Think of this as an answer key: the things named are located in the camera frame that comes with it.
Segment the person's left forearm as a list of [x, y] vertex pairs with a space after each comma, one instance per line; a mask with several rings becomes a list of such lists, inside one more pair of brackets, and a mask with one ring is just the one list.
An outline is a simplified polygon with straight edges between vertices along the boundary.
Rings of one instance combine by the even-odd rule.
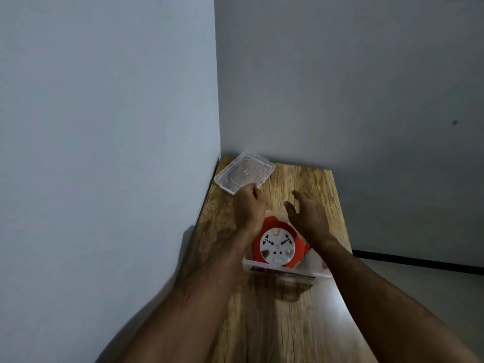
[[236, 230], [149, 315], [118, 363], [203, 363], [255, 236]]

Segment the person's right forearm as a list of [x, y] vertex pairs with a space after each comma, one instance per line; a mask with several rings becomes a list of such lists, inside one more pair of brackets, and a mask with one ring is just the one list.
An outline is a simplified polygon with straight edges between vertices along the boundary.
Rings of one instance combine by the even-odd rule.
[[330, 234], [308, 237], [379, 363], [482, 363], [427, 308], [381, 277]]

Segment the person's right hand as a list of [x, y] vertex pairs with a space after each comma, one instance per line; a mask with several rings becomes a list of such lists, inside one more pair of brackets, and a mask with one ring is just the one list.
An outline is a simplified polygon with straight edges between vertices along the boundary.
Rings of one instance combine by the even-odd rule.
[[299, 203], [299, 227], [295, 229], [310, 246], [320, 249], [337, 238], [330, 232], [325, 207], [320, 198], [297, 190], [292, 191]]

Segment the clear plastic container with lid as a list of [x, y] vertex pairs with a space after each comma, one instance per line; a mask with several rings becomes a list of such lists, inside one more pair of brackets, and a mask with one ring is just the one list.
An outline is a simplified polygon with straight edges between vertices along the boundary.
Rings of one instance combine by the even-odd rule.
[[231, 195], [240, 188], [255, 184], [261, 188], [275, 170], [276, 165], [255, 153], [243, 152], [214, 178], [215, 183]]

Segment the black baseboard strip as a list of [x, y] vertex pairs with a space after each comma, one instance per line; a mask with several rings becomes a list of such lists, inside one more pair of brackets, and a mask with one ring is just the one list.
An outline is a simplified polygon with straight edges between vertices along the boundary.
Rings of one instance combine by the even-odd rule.
[[369, 251], [353, 250], [353, 255], [357, 258], [368, 259], [381, 262], [396, 263], [408, 266], [447, 270], [456, 273], [473, 274], [484, 276], [484, 267], [468, 266], [462, 264], [426, 260], [414, 257], [396, 256]]

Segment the clear plastic packaging box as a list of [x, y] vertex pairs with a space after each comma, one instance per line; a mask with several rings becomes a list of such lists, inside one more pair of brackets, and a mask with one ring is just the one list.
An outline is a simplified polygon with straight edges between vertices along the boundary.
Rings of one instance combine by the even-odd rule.
[[[267, 210], [265, 217], [270, 215], [275, 215], [281, 220], [289, 221], [286, 213]], [[325, 267], [321, 257], [313, 249], [306, 254], [305, 259], [295, 268], [287, 268], [253, 261], [251, 246], [251, 251], [248, 253], [248, 256], [243, 258], [242, 265], [244, 271], [250, 274], [271, 276], [285, 282], [311, 286], [315, 285], [319, 279], [332, 278], [330, 270]]]

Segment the person's left hand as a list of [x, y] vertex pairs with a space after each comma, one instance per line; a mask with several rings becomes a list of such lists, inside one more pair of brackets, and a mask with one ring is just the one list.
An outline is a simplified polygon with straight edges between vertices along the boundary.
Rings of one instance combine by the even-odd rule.
[[265, 219], [266, 202], [243, 196], [240, 188], [233, 197], [234, 221], [237, 232], [244, 234], [248, 242], [259, 234]]

